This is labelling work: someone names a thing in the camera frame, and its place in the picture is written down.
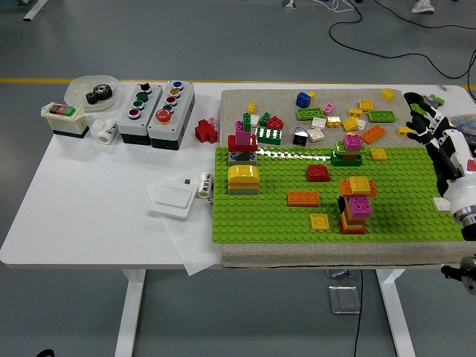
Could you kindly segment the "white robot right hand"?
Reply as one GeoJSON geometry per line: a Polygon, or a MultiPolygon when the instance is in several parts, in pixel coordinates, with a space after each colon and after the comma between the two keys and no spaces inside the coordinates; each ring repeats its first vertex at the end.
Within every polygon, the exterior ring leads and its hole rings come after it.
{"type": "Polygon", "coordinates": [[[420,94],[407,92],[404,98],[411,110],[406,126],[408,137],[422,144],[434,165],[437,190],[450,201],[455,219],[475,210],[475,159],[462,132],[450,120],[427,104],[420,94]]]}

